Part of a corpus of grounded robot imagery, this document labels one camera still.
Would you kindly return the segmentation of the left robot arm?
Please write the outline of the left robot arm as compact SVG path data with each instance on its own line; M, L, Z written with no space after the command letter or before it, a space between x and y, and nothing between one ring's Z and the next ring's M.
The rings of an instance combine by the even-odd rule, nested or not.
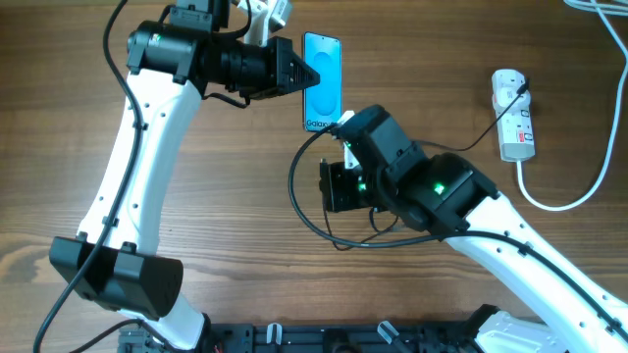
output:
M319 75L280 36L288 1L241 1L244 27L229 30L228 1L180 1L129 37L126 95L96 198L72 238L49 260L67 291L122 314L171 352L216 352L207 315L182 295L183 264L157 253L162 207L183 137L208 98L244 108L316 85Z

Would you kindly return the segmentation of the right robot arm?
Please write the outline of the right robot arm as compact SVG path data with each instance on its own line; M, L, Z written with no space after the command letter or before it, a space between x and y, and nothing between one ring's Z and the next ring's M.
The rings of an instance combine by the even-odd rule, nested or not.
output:
M427 157L380 105L328 127L354 157L321 177L331 212L382 208L480 264L570 352L624 352L627 305L545 241L496 185L453 153Z

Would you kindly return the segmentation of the smartphone with cyan screen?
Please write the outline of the smartphone with cyan screen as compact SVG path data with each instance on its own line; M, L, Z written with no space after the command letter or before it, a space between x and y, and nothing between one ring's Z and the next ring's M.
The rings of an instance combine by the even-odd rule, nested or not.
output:
M320 82L303 91L303 127L316 132L336 123L342 114L342 46L338 38L305 32L303 59Z

